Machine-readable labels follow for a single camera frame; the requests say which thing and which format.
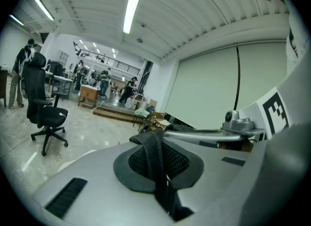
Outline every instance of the black vent slot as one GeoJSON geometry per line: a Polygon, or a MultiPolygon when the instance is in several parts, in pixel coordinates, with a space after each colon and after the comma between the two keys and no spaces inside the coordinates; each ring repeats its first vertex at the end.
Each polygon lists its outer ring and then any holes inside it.
{"type": "Polygon", "coordinates": [[[76,200],[86,183],[87,181],[84,179],[73,178],[45,207],[45,209],[53,215],[62,218],[76,200]]]}
{"type": "Polygon", "coordinates": [[[243,166],[245,164],[245,160],[232,158],[232,157],[224,157],[222,161],[228,162],[234,165],[238,165],[238,166],[243,166]]]}

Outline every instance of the white shirt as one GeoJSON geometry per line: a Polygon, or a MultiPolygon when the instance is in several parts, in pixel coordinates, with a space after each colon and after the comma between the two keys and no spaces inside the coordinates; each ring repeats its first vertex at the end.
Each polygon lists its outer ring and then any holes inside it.
{"type": "Polygon", "coordinates": [[[309,30],[292,1],[284,1],[290,12],[289,24],[293,36],[292,38],[290,34],[286,39],[287,75],[289,75],[311,47],[311,41],[309,30]]]}

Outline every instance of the tiled floor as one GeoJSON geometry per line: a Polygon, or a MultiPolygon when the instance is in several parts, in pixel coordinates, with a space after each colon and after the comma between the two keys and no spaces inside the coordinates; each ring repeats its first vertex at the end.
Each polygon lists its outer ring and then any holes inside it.
{"type": "Polygon", "coordinates": [[[58,107],[67,109],[69,115],[63,124],[66,132],[57,133],[68,140],[69,147],[65,148],[63,142],[50,137],[47,155],[43,157],[45,136],[31,140],[30,134],[41,129],[27,119],[27,100],[24,104],[23,108],[8,109],[0,101],[0,164],[9,181],[29,194],[82,155],[128,142],[137,134],[137,125],[133,128],[129,122],[95,116],[90,109],[78,107],[76,102],[60,100],[58,107]]]}

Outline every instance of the black office chair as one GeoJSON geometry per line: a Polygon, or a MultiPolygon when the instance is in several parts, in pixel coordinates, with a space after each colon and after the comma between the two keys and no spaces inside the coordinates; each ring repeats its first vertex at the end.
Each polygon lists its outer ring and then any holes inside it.
{"type": "Polygon", "coordinates": [[[38,128],[44,126],[42,131],[31,134],[31,139],[35,140],[35,136],[46,135],[41,152],[43,156],[46,155],[45,148],[50,136],[64,141],[64,146],[68,147],[67,140],[55,133],[59,130],[63,130],[63,133],[65,132],[64,127],[59,126],[66,120],[68,111],[57,107],[61,94],[54,92],[56,95],[54,107],[51,106],[51,101],[45,99],[45,71],[42,69],[45,64],[45,56],[36,52],[33,60],[23,69],[25,89],[28,97],[27,118],[32,123],[37,124],[38,128]]]}

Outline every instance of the ceiling light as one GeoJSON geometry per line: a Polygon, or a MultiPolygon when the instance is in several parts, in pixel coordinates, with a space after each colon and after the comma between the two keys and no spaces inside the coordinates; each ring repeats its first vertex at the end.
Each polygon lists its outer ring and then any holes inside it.
{"type": "Polygon", "coordinates": [[[41,0],[35,0],[35,2],[37,2],[37,4],[39,5],[39,7],[42,9],[42,11],[46,14],[46,16],[50,19],[50,20],[54,20],[53,16],[49,13],[49,11],[46,9],[46,7],[43,5],[41,0]]]}
{"type": "Polygon", "coordinates": [[[9,16],[15,20],[17,23],[21,24],[22,26],[24,25],[22,22],[20,22],[17,18],[15,18],[12,14],[9,14],[9,16]]]}
{"type": "Polygon", "coordinates": [[[124,18],[123,32],[129,34],[139,0],[128,0],[124,18]]]}

